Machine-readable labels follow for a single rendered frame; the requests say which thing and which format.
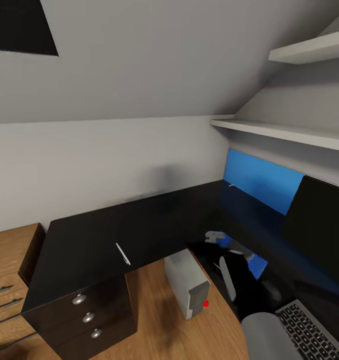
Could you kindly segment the folder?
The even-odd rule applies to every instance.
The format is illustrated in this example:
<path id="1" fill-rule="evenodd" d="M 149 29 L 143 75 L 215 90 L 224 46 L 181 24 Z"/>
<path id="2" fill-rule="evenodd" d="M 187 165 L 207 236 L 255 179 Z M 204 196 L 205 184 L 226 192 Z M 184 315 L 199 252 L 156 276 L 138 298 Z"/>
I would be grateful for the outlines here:
<path id="1" fill-rule="evenodd" d="M 219 246 L 221 248 L 226 248 L 233 241 L 233 239 L 228 236 L 226 236 L 225 239 L 215 239 L 215 240 L 216 243 L 220 244 Z M 266 268 L 267 264 L 268 261 L 264 260 L 255 253 L 253 255 L 253 258 L 251 258 L 250 262 L 248 263 L 248 268 L 254 275 L 257 282 L 260 276 L 262 275 L 262 272 Z"/>

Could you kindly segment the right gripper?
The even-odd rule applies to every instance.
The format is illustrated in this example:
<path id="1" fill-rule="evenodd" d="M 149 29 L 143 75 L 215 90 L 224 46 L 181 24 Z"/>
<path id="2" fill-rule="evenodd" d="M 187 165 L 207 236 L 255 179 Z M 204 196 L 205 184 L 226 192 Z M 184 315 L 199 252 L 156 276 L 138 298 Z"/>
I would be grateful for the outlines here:
<path id="1" fill-rule="evenodd" d="M 193 251 L 193 253 L 197 256 L 205 256 L 210 261 L 210 253 L 213 248 L 220 247 L 220 244 L 218 242 L 216 243 L 209 243 L 204 241 L 195 241 L 190 242 L 186 241 L 186 244 L 190 250 Z"/>

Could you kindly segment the mouse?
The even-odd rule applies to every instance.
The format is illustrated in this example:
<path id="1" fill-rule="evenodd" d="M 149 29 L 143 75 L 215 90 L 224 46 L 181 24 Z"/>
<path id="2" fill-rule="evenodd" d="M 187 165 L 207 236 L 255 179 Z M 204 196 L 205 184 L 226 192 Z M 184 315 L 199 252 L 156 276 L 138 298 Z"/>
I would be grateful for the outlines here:
<path id="1" fill-rule="evenodd" d="M 281 301 L 282 295 L 275 285 L 273 285 L 268 279 L 261 280 L 261 283 L 266 289 L 268 296 L 275 301 Z"/>

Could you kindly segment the monitor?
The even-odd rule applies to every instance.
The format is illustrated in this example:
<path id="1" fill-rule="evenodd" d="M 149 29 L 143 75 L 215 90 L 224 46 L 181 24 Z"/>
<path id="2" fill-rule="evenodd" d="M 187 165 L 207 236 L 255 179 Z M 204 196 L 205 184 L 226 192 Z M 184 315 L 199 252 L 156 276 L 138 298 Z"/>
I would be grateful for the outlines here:
<path id="1" fill-rule="evenodd" d="M 339 280 L 339 185 L 304 175 L 277 235 Z M 296 288 L 339 301 L 313 286 Z"/>

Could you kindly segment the keyboard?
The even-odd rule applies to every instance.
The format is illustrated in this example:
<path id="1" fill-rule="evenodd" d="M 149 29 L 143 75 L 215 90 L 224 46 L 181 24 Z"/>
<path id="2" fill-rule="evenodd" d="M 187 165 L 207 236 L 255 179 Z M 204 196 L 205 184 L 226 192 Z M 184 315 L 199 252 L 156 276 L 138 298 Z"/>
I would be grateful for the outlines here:
<path id="1" fill-rule="evenodd" d="M 275 314 L 303 360 L 339 360 L 339 342 L 298 299 Z"/>

